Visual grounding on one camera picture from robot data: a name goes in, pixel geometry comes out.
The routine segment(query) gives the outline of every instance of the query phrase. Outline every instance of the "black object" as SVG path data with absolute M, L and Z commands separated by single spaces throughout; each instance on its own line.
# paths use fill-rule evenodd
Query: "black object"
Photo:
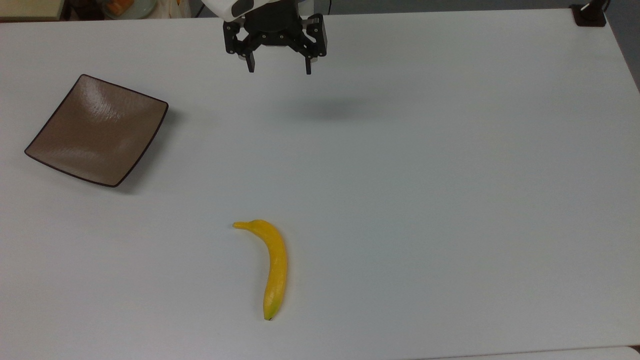
M 602 7 L 607 0 L 593 0 L 587 5 L 569 6 L 573 12 L 573 19 L 578 26 L 602 28 L 607 24 Z
M 248 35 L 238 40 L 240 27 Z M 255 70 L 253 52 L 260 45 L 288 46 L 305 57 L 307 74 L 311 74 L 311 61 L 326 56 L 326 32 L 321 14 L 303 20 L 298 12 L 297 0 L 268 3 L 244 15 L 244 18 L 225 22 L 225 48 L 229 54 L 238 54 L 246 60 L 249 72 Z
M 104 14 L 95 0 L 69 0 L 80 20 L 104 20 Z

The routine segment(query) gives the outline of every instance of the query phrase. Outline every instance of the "square plate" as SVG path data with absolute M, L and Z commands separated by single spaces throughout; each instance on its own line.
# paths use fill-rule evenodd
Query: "square plate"
M 151 144 L 168 108 L 83 74 L 24 153 L 65 174 L 116 187 Z

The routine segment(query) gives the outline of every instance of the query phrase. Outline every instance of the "banana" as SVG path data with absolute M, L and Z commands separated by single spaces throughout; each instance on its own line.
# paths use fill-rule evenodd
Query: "banana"
M 269 250 L 269 278 L 264 289 L 262 310 L 264 319 L 271 320 L 280 309 L 287 283 L 287 249 L 284 241 L 278 229 L 265 220 L 234 222 L 234 227 L 251 231 L 264 241 Z

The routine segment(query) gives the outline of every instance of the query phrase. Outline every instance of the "plate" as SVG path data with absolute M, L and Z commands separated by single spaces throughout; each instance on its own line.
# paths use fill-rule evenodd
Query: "plate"
M 157 3 L 157 0 L 134 0 L 133 4 L 127 9 L 127 11 L 120 16 L 116 16 L 109 11 L 109 8 L 107 8 L 107 1 L 108 0 L 104 0 L 102 2 L 102 12 L 115 20 L 142 19 L 154 11 Z
M 65 174 L 116 187 L 154 139 L 169 105 L 81 75 L 25 154 Z

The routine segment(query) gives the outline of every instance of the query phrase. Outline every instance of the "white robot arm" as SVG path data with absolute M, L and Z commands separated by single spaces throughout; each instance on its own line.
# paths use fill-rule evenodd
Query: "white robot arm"
M 253 9 L 279 0 L 203 0 L 211 11 L 219 18 L 232 22 Z
M 303 20 L 298 0 L 203 0 L 222 18 L 225 48 L 245 60 L 250 72 L 255 69 L 253 51 L 259 46 L 288 46 L 305 57 L 307 74 L 311 63 L 326 55 L 326 33 L 321 14 Z M 248 35 L 237 38 L 240 28 Z

